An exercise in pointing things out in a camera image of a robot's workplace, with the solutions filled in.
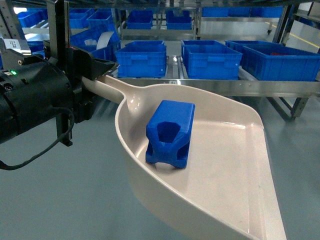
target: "gray floor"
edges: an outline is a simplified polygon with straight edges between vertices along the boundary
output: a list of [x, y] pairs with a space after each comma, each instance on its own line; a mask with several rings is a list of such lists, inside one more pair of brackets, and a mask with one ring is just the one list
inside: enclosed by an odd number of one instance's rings
[[[272, 39], [266, 23], [204, 26], [216, 39]], [[319, 32], [295, 23], [292, 32], [320, 44]], [[168, 54], [180, 45], [167, 41]], [[294, 36], [288, 45], [313, 47]], [[289, 240], [320, 239], [320, 102], [311, 98], [294, 122], [285, 122], [266, 98], [244, 98], [259, 112], [268, 141], [273, 179]], [[32, 164], [0, 173], [1, 240], [186, 240], [159, 221], [133, 195], [118, 141], [116, 105], [99, 100], [90, 121], [76, 124], [73, 146], [57, 145]], [[50, 120], [0, 145], [1, 160], [17, 164], [55, 139]]]

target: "hole in blue block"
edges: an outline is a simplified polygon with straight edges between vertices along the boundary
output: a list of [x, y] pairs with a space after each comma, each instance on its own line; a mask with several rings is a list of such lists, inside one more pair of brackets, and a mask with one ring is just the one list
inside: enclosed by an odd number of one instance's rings
[[175, 140], [178, 132], [180, 131], [180, 125], [175, 122], [163, 121], [157, 126], [158, 138], [160, 142], [172, 144]]
[[178, 150], [176, 154], [177, 160], [184, 160], [184, 161], [187, 160], [188, 153], [189, 153], [189, 146], [190, 146], [190, 142], [188, 142], [186, 145], [184, 145], [182, 148]]
[[154, 154], [154, 148], [152, 147], [150, 142], [148, 144], [148, 148], [146, 149], [146, 154], [148, 154], [149, 156], [152, 156], [152, 154]]

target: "blue storage crate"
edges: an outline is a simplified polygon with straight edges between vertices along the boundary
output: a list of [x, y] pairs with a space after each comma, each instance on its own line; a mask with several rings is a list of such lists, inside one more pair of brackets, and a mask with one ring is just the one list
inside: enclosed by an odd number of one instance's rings
[[202, 17], [227, 17], [229, 14], [228, 7], [204, 7], [202, 8]]
[[187, 45], [190, 79], [237, 80], [242, 53], [223, 45]]
[[80, 49], [90, 52], [96, 59], [110, 60], [113, 62], [117, 61], [116, 51], [120, 49], [118, 44], [109, 44], [107, 47], [97, 50], [97, 46], [88, 45], [88, 46], [79, 46]]
[[43, 41], [28, 41], [28, 45], [31, 50], [31, 53], [44, 50], [44, 42]]
[[86, 14], [89, 18], [95, 13], [95, 10], [93, 8], [71, 8], [69, 12], [71, 14]]
[[109, 40], [108, 46], [99, 50], [96, 45], [87, 45], [87, 40], [95, 40], [98, 42], [102, 33], [106, 32], [106, 25], [97, 25], [95, 27], [89, 28], [83, 32], [72, 35], [70, 37], [71, 45], [85, 49], [88, 52], [92, 52], [93, 56], [97, 59], [105, 59], [116, 61], [115, 52], [121, 48], [120, 39], [116, 32], [113, 33]]
[[211, 45], [211, 46], [224, 46], [222, 43], [215, 40], [181, 40], [181, 56], [185, 68], [188, 68], [188, 53], [185, 50], [189, 45]]
[[44, 51], [44, 50], [42, 50], [42, 51], [35, 51], [35, 52], [33, 52], [32, 54], [33, 54], [33, 55], [40, 54], [43, 59], [45, 58], [45, 51]]
[[48, 20], [48, 10], [46, 8], [28, 8], [27, 11], [30, 13], [39, 12], [42, 20]]
[[87, 14], [86, 13], [70, 13], [70, 28], [72, 29], [84, 29], [88, 27], [87, 21]]
[[166, 75], [167, 48], [165, 45], [129, 45], [115, 55], [118, 77], [162, 78]]
[[229, 17], [249, 17], [251, 7], [230, 7], [228, 16]]
[[130, 12], [126, 25], [128, 29], [151, 29], [153, 19], [154, 15], [150, 10], [134, 10]]
[[165, 41], [161, 41], [161, 40], [152, 40], [152, 41], [133, 41], [130, 42], [128, 44], [126, 44], [125, 46], [129, 46], [129, 45], [165, 45]]
[[282, 6], [253, 7], [251, 9], [251, 16], [262, 18], [280, 18], [282, 10]]
[[166, 18], [176, 18], [176, 17], [190, 17], [189, 11], [179, 11], [179, 10], [168, 10], [165, 13]]
[[192, 18], [189, 11], [183, 11], [182, 16], [174, 15], [173, 11], [166, 13], [166, 29], [190, 30], [192, 28]]
[[110, 38], [109, 43], [119, 43], [120, 39], [115, 31], [114, 24], [101, 24], [94, 27], [89, 28], [88, 30], [82, 31], [78, 34], [72, 35], [70, 37], [70, 43], [74, 46], [85, 46], [87, 40], [95, 40], [98, 42], [102, 33], [107, 31], [113, 31], [113, 35]]
[[42, 21], [41, 14], [38, 11], [23, 11], [20, 12], [17, 16], [22, 28], [30, 28]]
[[258, 80], [312, 82], [320, 68], [320, 54], [286, 46], [244, 46], [242, 68]]
[[270, 46], [282, 46], [280, 43], [268, 42], [268, 41], [247, 41], [247, 40], [236, 40], [236, 41], [225, 41], [225, 45], [239, 53], [243, 54], [243, 47], [256, 46], [256, 45], [270, 45]]
[[[98, 8], [97, 12], [107, 12], [107, 13], [110, 13], [112, 15], [111, 8]], [[119, 21], [119, 13], [118, 13], [118, 11], [115, 11], [115, 19], [117, 21]]]
[[107, 11], [96, 11], [87, 19], [90, 27], [95, 27], [101, 24], [113, 24], [112, 14]]

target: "white plastic scoop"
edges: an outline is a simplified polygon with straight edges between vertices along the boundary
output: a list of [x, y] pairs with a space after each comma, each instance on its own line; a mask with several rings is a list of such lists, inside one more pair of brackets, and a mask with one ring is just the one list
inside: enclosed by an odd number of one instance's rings
[[[254, 109], [182, 85], [136, 87], [111, 76], [82, 82], [119, 104], [115, 129], [129, 181], [154, 215], [192, 239], [286, 239], [264, 126]], [[146, 125], [162, 100], [195, 104], [185, 169], [145, 161]]]

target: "white label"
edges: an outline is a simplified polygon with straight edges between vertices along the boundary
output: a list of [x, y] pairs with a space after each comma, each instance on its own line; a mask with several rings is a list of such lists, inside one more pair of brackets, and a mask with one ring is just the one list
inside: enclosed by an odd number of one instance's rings
[[17, 39], [4, 39], [6, 49], [21, 50], [19, 40]]

